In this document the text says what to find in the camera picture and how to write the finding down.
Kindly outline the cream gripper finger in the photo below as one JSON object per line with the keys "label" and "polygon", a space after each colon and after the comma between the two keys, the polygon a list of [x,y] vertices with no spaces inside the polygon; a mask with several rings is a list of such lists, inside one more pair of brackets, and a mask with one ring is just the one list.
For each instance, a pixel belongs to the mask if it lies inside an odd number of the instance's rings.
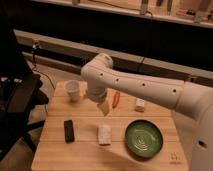
{"label": "cream gripper finger", "polygon": [[110,112],[110,107],[109,107],[109,103],[107,100],[105,100],[102,103],[99,103],[98,108],[101,110],[101,112],[103,113],[104,116],[107,116],[108,113]]}

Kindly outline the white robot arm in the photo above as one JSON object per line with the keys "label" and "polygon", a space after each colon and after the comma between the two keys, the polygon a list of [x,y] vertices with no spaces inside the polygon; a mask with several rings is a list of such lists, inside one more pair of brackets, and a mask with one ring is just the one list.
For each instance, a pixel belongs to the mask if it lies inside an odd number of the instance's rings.
{"label": "white robot arm", "polygon": [[189,171],[213,171],[213,87],[113,70],[112,58],[100,53],[81,69],[87,97],[104,103],[115,89],[174,110],[198,121]]}

